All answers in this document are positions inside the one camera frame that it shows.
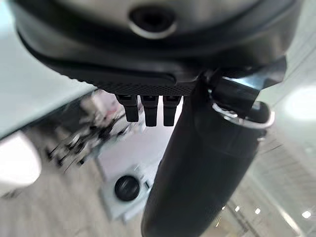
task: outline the tiled floor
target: tiled floor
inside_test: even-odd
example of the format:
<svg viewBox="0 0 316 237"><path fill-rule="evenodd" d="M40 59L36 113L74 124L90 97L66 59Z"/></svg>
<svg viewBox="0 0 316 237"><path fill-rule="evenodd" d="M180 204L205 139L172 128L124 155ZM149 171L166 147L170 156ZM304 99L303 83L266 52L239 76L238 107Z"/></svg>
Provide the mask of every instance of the tiled floor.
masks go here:
<svg viewBox="0 0 316 237"><path fill-rule="evenodd" d="M0 199L0 237L140 237L141 215L109 223L94 161L60 174L43 164L39 179L17 198Z"/></svg>

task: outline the camera lens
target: camera lens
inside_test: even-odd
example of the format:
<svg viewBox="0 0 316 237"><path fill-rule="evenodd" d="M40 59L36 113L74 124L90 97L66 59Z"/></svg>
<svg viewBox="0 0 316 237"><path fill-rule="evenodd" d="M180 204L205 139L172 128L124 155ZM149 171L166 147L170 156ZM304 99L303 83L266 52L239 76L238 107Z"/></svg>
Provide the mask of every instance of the camera lens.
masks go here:
<svg viewBox="0 0 316 237"><path fill-rule="evenodd" d="M129 14L131 30L148 39L162 39L176 30L174 13L161 6L142 6Z"/></svg>

